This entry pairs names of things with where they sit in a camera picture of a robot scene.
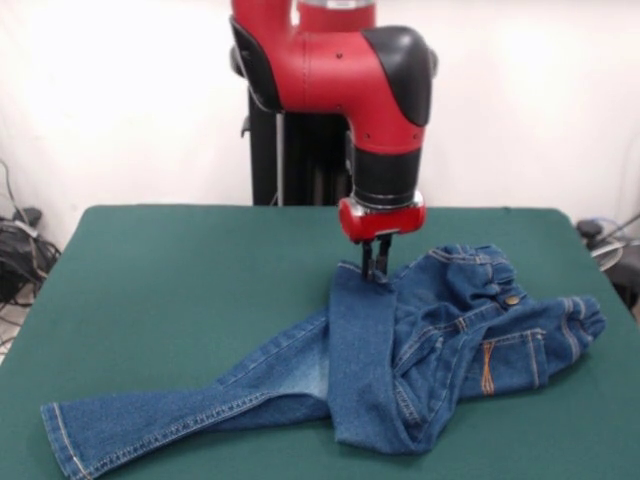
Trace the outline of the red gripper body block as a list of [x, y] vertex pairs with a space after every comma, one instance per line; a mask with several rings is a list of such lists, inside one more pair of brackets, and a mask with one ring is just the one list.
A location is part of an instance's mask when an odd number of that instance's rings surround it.
[[418, 231], [426, 220], [426, 205], [420, 192], [405, 207], [391, 210], [365, 208], [352, 197], [340, 200], [338, 215], [346, 237], [355, 244], [373, 241], [387, 234], [409, 234]]

